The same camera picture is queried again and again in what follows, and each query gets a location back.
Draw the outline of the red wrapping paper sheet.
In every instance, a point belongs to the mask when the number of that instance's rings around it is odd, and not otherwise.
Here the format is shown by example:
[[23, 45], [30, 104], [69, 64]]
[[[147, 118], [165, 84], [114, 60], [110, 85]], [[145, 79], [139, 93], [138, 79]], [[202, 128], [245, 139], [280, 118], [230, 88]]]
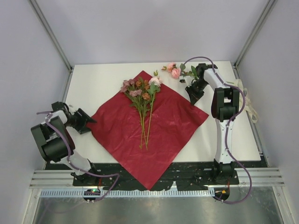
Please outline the red wrapping paper sheet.
[[142, 186], [150, 190], [167, 170], [208, 114], [166, 85], [145, 119], [148, 145], [140, 147], [140, 116], [123, 93], [101, 105], [88, 124], [93, 137]]

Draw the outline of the dusty pink flower stem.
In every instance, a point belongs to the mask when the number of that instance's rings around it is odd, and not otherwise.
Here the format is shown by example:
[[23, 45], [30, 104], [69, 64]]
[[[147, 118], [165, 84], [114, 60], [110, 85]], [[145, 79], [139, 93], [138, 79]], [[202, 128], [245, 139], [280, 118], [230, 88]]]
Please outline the dusty pink flower stem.
[[144, 82], [141, 78], [137, 81], [134, 79], [124, 80], [122, 82], [122, 87], [120, 88], [120, 92], [124, 93], [126, 97], [130, 99], [131, 107], [135, 107], [138, 111], [140, 117], [140, 126], [141, 126], [141, 142], [140, 149], [143, 147], [143, 143], [145, 143], [145, 127], [144, 127], [144, 118], [145, 118], [145, 99], [143, 98], [144, 92]]

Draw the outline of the orange flower stem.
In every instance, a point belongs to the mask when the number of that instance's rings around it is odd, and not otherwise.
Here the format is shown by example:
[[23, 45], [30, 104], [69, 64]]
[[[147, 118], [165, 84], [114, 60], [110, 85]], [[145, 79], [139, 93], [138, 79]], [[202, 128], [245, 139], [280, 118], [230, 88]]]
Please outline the orange flower stem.
[[149, 88], [150, 88], [149, 81], [143, 80], [141, 77], [139, 77], [135, 83], [135, 90], [137, 91], [136, 98], [137, 98], [138, 112], [140, 115], [140, 123], [142, 129], [140, 147], [142, 147], [142, 143], [145, 143], [145, 146], [147, 147], [146, 133], [145, 133], [145, 118], [149, 111], [149, 103], [151, 100], [151, 96], [148, 93]]

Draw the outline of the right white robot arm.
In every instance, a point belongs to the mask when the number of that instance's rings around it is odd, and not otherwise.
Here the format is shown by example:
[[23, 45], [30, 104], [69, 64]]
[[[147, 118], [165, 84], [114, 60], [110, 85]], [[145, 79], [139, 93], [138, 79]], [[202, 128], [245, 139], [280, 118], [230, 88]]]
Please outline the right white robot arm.
[[209, 85], [214, 91], [211, 115], [216, 122], [217, 149], [213, 161], [211, 180], [217, 184], [234, 177], [235, 163], [231, 153], [232, 131], [236, 116], [240, 114], [240, 89], [224, 81], [213, 64], [200, 63], [191, 67], [190, 75], [194, 76], [185, 88], [190, 102], [195, 105], [204, 95]]

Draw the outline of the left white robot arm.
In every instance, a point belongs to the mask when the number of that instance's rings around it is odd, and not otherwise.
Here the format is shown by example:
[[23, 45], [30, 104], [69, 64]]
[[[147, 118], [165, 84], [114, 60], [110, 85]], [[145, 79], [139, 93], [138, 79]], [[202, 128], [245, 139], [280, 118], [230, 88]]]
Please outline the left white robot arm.
[[31, 133], [37, 148], [46, 162], [62, 163], [73, 170], [71, 176], [83, 185], [96, 185], [100, 175], [95, 165], [75, 150], [75, 144], [67, 127], [79, 134], [91, 131], [88, 124], [96, 123], [82, 109], [71, 112], [64, 102], [55, 102], [46, 114], [45, 121], [32, 127]]

